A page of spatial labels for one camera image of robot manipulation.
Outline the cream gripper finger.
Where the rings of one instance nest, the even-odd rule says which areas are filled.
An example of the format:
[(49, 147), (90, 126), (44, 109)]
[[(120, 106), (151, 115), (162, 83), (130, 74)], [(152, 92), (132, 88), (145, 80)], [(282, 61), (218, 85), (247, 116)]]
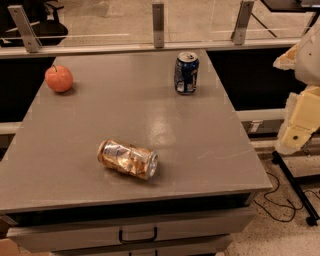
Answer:
[(295, 68), (295, 57), (298, 45), (295, 44), (284, 54), (277, 57), (273, 63), (273, 66), (281, 70), (293, 70)]
[(299, 151), (319, 128), (320, 87), (310, 85), (300, 94), (290, 93), (275, 143), (276, 151), (285, 155)]

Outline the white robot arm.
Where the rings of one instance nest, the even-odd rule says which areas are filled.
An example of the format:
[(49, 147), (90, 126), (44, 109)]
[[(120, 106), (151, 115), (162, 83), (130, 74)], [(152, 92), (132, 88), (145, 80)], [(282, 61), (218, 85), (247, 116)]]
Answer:
[(289, 94), (275, 143), (279, 153), (290, 155), (299, 151), (320, 128), (320, 25), (313, 25), (273, 66), (292, 69), (295, 78), (306, 85), (299, 94)]

